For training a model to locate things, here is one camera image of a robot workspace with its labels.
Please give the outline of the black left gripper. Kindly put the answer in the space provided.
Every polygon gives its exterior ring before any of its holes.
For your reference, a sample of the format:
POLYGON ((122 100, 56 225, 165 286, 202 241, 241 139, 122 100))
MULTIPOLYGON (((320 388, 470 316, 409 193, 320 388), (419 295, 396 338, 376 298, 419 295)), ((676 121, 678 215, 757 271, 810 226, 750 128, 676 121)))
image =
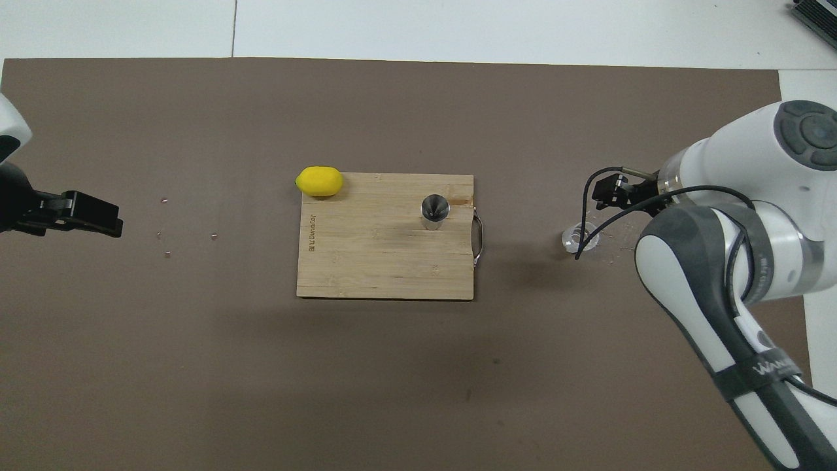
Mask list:
POLYGON ((38 196, 20 167, 2 164, 1 232, 12 230, 24 215, 39 206, 45 212, 48 229, 122 236, 124 221, 119 217, 119 206, 78 190, 62 194, 41 192, 38 196))

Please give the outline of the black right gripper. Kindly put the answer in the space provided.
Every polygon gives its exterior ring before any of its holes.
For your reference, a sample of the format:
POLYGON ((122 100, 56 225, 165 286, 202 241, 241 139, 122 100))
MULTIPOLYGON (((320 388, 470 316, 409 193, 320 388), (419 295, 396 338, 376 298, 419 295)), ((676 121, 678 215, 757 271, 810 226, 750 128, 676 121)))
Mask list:
POLYGON ((614 173, 605 180, 598 180, 592 189, 596 209, 607 207, 631 209, 631 211, 664 211, 668 200, 660 197, 657 176, 630 184, 622 173, 614 173))

